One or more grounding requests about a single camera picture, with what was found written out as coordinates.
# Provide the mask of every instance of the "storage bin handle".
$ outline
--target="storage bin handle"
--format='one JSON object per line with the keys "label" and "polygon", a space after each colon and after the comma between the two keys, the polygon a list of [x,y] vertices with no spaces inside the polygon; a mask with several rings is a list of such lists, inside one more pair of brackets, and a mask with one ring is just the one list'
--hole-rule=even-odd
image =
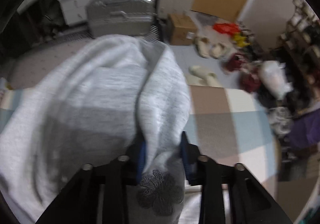
{"label": "storage bin handle", "polygon": [[113,11],[110,12],[110,16],[123,16],[124,18],[128,18],[128,15],[124,11]]}

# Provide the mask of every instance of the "white plastic bag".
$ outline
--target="white plastic bag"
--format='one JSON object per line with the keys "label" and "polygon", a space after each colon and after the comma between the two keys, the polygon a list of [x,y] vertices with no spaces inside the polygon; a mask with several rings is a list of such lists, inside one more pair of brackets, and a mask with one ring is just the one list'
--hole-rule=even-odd
{"label": "white plastic bag", "polygon": [[278,100],[282,100],[288,92],[293,90],[292,84],[287,82],[284,67],[285,63],[265,61],[259,70],[261,82]]}

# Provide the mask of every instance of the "red plastic bag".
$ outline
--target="red plastic bag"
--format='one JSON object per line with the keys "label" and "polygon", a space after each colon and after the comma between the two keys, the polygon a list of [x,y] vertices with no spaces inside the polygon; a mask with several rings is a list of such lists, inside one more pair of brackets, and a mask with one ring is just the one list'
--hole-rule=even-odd
{"label": "red plastic bag", "polygon": [[212,28],[221,34],[228,34],[231,36],[233,36],[235,33],[240,33],[240,29],[235,23],[215,24]]}

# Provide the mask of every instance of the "flower embroidery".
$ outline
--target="flower embroidery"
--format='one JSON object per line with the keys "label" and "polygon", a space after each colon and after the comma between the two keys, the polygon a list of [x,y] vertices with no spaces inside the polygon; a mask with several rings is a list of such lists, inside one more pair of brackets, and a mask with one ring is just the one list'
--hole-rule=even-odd
{"label": "flower embroidery", "polygon": [[168,173],[153,170],[153,175],[142,177],[137,200],[140,207],[152,207],[157,216],[170,216],[173,213],[173,204],[181,203],[183,190],[175,184],[174,178]]}

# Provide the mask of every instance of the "white label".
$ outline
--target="white label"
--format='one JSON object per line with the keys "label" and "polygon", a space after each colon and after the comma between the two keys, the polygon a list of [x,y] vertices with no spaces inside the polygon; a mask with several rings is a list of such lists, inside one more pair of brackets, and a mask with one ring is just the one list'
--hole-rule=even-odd
{"label": "white label", "polygon": [[195,37],[195,33],[193,32],[188,32],[187,33],[187,36],[186,36],[186,39],[193,39]]}

